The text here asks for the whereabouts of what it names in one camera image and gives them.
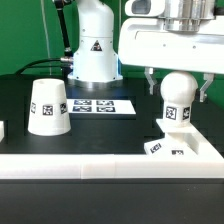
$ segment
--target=white cup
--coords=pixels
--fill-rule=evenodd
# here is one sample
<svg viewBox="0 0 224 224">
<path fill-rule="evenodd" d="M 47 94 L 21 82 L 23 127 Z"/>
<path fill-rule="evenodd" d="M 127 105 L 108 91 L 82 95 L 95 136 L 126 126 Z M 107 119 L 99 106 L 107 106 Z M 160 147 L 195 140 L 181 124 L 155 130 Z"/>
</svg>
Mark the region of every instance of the white cup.
<svg viewBox="0 0 224 224">
<path fill-rule="evenodd" d="M 59 79 L 33 82 L 28 131 L 35 135 L 61 135 L 71 129 L 65 84 Z"/>
</svg>

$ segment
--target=white object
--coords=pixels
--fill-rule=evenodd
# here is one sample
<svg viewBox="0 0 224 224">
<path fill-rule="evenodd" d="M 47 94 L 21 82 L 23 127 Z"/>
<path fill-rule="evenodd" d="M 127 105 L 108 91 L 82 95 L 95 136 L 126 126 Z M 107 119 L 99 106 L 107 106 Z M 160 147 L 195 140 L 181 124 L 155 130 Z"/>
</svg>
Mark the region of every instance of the white object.
<svg viewBox="0 0 224 224">
<path fill-rule="evenodd" d="M 161 15 L 164 10 L 165 10 L 165 0 L 146 0 L 148 1 L 148 4 L 150 5 L 149 12 L 147 14 L 138 14 L 138 13 L 133 13 L 132 7 L 134 2 L 136 0 L 129 0 L 125 4 L 125 13 L 128 16 L 140 16 L 140 17 L 155 17 Z"/>
<path fill-rule="evenodd" d="M 119 39 L 123 64 L 224 74 L 224 16 L 203 20 L 198 32 L 168 32 L 164 19 L 131 18 Z"/>
<path fill-rule="evenodd" d="M 73 57 L 73 73 L 68 75 L 69 83 L 100 88 L 121 81 L 118 56 L 113 50 L 112 10 L 99 0 L 76 2 L 80 40 Z"/>
<path fill-rule="evenodd" d="M 224 178 L 224 160 L 218 152 L 197 131 L 188 137 L 197 153 L 190 159 L 148 155 L 1 154 L 0 179 Z"/>
<path fill-rule="evenodd" d="M 191 104 L 194 100 L 198 85 L 195 78 L 187 72 L 171 72 L 162 81 L 161 94 L 164 99 L 163 119 L 157 120 L 165 132 L 165 138 L 145 143 L 148 155 L 158 158 L 177 157 L 194 159 L 197 157 L 194 133 L 199 136 L 199 142 L 211 147 L 205 139 L 201 140 L 198 131 L 190 124 Z"/>
<path fill-rule="evenodd" d="M 187 72 L 171 72 L 162 81 L 161 95 L 164 99 L 163 120 L 172 127 L 189 124 L 191 104 L 198 84 Z"/>
<path fill-rule="evenodd" d="M 71 129 L 64 81 L 33 82 L 28 131 L 43 136 L 60 135 Z"/>
</svg>

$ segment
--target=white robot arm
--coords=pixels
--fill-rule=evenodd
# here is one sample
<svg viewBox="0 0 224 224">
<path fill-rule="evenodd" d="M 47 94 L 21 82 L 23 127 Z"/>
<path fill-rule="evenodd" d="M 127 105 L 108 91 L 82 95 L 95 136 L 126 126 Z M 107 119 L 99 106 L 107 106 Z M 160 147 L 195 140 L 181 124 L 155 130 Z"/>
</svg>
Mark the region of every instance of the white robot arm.
<svg viewBox="0 0 224 224">
<path fill-rule="evenodd" d="M 132 8 L 138 2 L 151 2 L 151 6 L 161 10 L 157 10 L 157 15 L 151 11 L 135 14 Z M 224 51 L 224 16 L 214 14 L 215 0 L 164 0 L 161 5 L 156 2 L 127 2 L 126 12 L 138 18 L 130 18 L 122 26 L 119 58 L 123 64 L 205 73 L 200 96 L 203 101 L 214 74 L 224 74 L 223 57 L 218 53 Z M 146 73 L 154 84 L 152 74 Z"/>
<path fill-rule="evenodd" d="M 54 0 L 58 13 L 64 5 L 73 0 Z M 113 50 L 114 14 L 99 0 L 76 0 L 79 13 L 79 48 L 62 62 L 73 63 L 73 71 L 68 74 L 68 83 L 86 88 L 106 88 L 122 83 L 120 62 Z M 66 51 L 67 31 L 63 35 Z"/>
</svg>

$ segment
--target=black tabletop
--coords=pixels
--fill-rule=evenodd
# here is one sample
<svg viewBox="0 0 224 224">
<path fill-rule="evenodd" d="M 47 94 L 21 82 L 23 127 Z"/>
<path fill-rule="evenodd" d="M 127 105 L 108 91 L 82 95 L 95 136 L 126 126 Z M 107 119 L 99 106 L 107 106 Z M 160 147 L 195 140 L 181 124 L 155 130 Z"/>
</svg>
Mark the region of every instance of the black tabletop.
<svg viewBox="0 0 224 224">
<path fill-rule="evenodd" d="M 155 119 L 163 102 L 148 94 L 145 79 L 87 91 L 68 86 L 68 98 L 128 99 L 136 115 L 71 114 L 71 132 L 40 137 L 27 131 L 32 82 L 41 76 L 0 77 L 0 120 L 6 137 L 0 153 L 144 154 L 146 141 L 161 138 Z M 224 111 L 194 102 L 191 122 L 224 152 Z M 1 180 L 0 223 L 223 224 L 224 181 L 214 179 Z"/>
<path fill-rule="evenodd" d="M 155 122 L 162 117 L 163 101 L 149 94 L 145 79 L 124 79 L 121 87 L 106 90 L 87 90 L 65 81 L 68 99 L 130 100 L 136 115 L 70 114 L 70 132 L 52 137 L 30 134 L 27 126 L 32 83 L 45 77 L 0 77 L 0 120 L 5 121 L 6 129 L 0 153 L 144 154 L 145 142 L 163 136 Z M 223 119 L 224 111 L 211 101 L 193 103 L 192 124 L 220 153 L 224 152 Z"/>
</svg>

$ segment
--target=green background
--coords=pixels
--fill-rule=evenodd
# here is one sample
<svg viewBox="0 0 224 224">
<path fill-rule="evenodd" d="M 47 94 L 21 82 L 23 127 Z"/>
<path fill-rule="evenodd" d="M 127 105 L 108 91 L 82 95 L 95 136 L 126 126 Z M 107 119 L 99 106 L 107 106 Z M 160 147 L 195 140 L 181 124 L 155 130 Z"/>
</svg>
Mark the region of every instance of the green background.
<svg viewBox="0 0 224 224">
<path fill-rule="evenodd" d="M 42 0 L 2 1 L 0 7 L 0 75 L 12 74 L 24 65 L 48 58 L 46 36 L 41 8 Z M 127 19 L 124 5 L 127 0 L 104 0 L 115 14 L 114 50 L 118 51 L 120 25 Z M 49 36 L 50 57 L 63 56 L 63 42 L 57 12 L 52 0 L 44 0 L 46 25 Z M 224 6 L 224 0 L 217 1 L 217 6 Z M 78 48 L 79 21 L 76 3 L 64 8 L 70 44 L 73 51 Z M 47 73 L 48 69 L 26 71 L 30 74 Z M 164 77 L 168 70 L 157 70 L 156 77 Z M 122 66 L 125 77 L 144 78 L 144 68 Z M 202 73 L 193 73 L 199 87 L 203 84 Z M 209 87 L 209 99 L 224 108 L 223 99 L 224 76 L 217 75 L 215 82 Z"/>
</svg>

